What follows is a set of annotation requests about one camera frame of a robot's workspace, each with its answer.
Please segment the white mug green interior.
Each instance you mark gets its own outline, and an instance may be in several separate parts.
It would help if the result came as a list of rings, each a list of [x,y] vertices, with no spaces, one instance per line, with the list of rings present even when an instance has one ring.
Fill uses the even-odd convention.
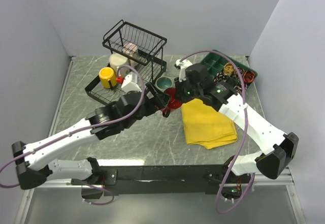
[[[118,53],[113,53],[109,56],[109,65],[114,70],[114,72],[117,74],[118,67],[122,65],[128,65],[128,58],[120,55]]]

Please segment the yellow folded cloth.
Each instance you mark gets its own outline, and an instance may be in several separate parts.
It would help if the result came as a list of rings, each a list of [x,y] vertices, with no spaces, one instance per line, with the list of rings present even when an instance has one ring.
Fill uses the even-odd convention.
[[[238,140],[234,123],[201,100],[183,104],[181,112],[188,145],[201,145],[210,150]]]

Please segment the dark patterned rolled item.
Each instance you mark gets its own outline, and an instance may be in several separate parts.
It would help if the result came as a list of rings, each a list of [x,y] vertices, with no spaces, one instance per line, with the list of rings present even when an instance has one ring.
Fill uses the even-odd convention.
[[[227,82],[229,76],[226,73],[220,72],[217,73],[216,76],[214,77],[214,82]]]

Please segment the pink mug lilac interior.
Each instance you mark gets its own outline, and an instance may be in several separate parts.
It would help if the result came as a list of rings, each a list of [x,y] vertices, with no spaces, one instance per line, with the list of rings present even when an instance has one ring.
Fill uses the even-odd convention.
[[[137,58],[138,57],[138,46],[134,43],[126,43],[123,46],[122,52],[130,57]],[[132,59],[128,59],[128,64],[135,68],[138,63]]]

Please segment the yellow enamel mug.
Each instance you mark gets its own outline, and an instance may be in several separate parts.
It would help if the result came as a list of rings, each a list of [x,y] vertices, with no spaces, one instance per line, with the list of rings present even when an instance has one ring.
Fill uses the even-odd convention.
[[[111,89],[117,85],[116,73],[111,67],[102,68],[99,71],[99,78],[104,88]]]

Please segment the aluminium frame rail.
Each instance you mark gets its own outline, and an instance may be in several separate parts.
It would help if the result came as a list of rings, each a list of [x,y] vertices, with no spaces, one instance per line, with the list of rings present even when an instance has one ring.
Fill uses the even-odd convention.
[[[76,183],[73,183],[72,179],[55,179],[46,181],[38,188],[61,188],[61,187],[76,187],[78,185],[86,186],[80,180],[76,180]],[[277,179],[269,179],[261,173],[256,173],[253,187],[256,186],[276,186],[276,185],[294,185],[294,181],[291,175],[289,168],[284,169],[284,172],[281,173]]]

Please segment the brown patterned rolled item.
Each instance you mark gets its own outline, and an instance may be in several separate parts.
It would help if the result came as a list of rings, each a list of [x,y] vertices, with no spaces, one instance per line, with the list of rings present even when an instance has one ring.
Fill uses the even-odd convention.
[[[240,77],[243,78],[246,71],[241,67],[238,67],[238,71],[239,72],[235,71],[235,77],[237,80],[240,80]]]

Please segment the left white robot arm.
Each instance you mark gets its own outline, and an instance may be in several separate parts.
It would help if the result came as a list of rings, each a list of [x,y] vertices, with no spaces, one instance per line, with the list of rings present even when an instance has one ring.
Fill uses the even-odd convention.
[[[16,173],[23,190],[32,189],[54,179],[78,179],[88,184],[100,183],[105,172],[95,158],[82,161],[62,161],[65,153],[87,143],[99,142],[130,128],[137,120],[164,110],[171,97],[151,83],[146,84],[152,93],[130,91],[118,100],[99,107],[71,127],[39,142],[12,145],[16,158]]]

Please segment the orange rolled item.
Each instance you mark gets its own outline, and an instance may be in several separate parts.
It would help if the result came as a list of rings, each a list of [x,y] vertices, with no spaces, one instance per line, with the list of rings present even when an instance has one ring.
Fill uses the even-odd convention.
[[[246,71],[243,76],[243,81],[245,84],[250,84],[255,79],[255,72],[254,71]]]

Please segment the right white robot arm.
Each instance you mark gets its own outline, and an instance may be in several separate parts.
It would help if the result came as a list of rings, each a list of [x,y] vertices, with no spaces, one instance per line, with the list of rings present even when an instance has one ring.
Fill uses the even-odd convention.
[[[233,158],[233,165],[223,169],[227,182],[235,182],[246,173],[262,173],[270,179],[277,179],[294,159],[299,137],[291,132],[273,126],[247,103],[227,82],[214,82],[205,65],[192,64],[188,60],[177,60],[179,77],[175,79],[175,98],[182,103],[193,99],[201,100],[232,120],[259,146],[256,153]]]

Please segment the yellow-brown rolled item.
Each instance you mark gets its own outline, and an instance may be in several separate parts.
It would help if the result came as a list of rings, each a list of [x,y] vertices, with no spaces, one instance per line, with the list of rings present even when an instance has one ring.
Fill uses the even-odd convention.
[[[234,72],[234,66],[228,62],[224,65],[223,67],[223,73],[226,74],[227,76],[231,76]]]

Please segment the speckled blue-green mug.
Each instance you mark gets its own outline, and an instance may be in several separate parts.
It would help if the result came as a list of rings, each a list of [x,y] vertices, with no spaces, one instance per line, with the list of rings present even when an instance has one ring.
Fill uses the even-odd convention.
[[[155,87],[162,92],[165,92],[168,88],[173,87],[174,83],[171,78],[162,76],[159,77],[155,82]]]

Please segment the pink-brown rolled item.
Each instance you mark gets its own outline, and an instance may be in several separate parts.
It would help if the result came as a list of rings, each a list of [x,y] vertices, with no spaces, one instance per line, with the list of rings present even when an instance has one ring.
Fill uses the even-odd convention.
[[[235,86],[234,87],[234,90],[240,94],[241,96],[243,96],[245,94],[245,91],[246,91],[246,87],[244,87],[244,89],[242,89],[241,86]]]

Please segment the red cup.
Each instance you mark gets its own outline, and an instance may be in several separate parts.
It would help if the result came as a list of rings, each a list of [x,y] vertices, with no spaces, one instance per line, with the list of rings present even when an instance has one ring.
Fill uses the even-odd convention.
[[[169,117],[171,112],[180,108],[182,103],[175,98],[176,88],[174,88],[174,87],[167,88],[164,91],[164,93],[171,97],[167,106],[162,110],[162,116],[167,118],[167,117]]]

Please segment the green compartment tray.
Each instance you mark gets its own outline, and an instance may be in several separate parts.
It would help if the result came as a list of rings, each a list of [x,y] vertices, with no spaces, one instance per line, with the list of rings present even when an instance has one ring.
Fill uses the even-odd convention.
[[[250,67],[246,66],[244,63],[241,63],[231,57],[229,57],[229,59],[232,60],[232,62],[236,65],[237,68],[241,67],[245,71],[254,71],[255,79],[258,77],[258,73],[255,70],[251,69]],[[207,67],[210,76],[214,79],[214,77],[216,76],[217,73],[223,72],[223,67],[228,62],[229,61],[227,59],[223,58],[222,56],[220,56],[218,54],[208,53],[200,63]],[[237,80],[235,77],[235,69],[234,69],[233,74],[231,76],[229,76],[226,83],[228,83],[229,85],[231,85],[233,87],[235,87],[235,86],[241,87],[240,80]],[[244,84],[244,87],[246,87],[246,90],[249,86],[250,86],[250,84]]]

